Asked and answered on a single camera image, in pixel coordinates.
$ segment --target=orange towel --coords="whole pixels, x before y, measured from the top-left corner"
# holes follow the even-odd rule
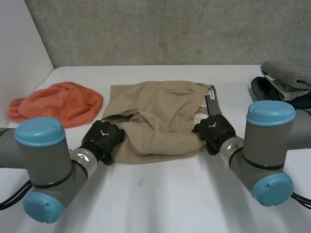
[[[57,83],[26,98],[12,100],[8,116],[18,123],[30,118],[53,117],[64,128],[71,128],[90,123],[103,102],[102,95],[92,89],[76,83]]]

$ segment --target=stacked clothes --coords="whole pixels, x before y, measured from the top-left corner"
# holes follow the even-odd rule
[[[281,100],[295,109],[311,108],[311,66],[268,61],[260,68],[265,77],[252,81],[259,100]]]

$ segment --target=light blue end cap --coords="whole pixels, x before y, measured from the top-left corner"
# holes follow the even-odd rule
[[[291,197],[294,191],[294,184],[289,175],[280,172],[267,176],[258,181],[251,195],[261,205],[280,205]]]
[[[48,147],[66,137],[62,123],[50,117],[40,117],[22,122],[15,130],[16,140],[30,147]]]
[[[40,192],[30,192],[24,200],[24,210],[34,220],[53,223],[64,213],[65,207],[56,198]]]
[[[247,122],[258,126],[282,125],[296,116],[294,107],[282,101],[262,100],[248,107]]]

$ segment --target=folded gray towel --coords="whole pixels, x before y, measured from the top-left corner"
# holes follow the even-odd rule
[[[311,66],[267,61],[261,65],[261,71],[274,81],[268,80],[278,90],[281,100],[293,100],[311,90]]]

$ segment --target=gray concrete wall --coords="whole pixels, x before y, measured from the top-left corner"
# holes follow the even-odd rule
[[[26,0],[55,67],[311,62],[311,0]]]

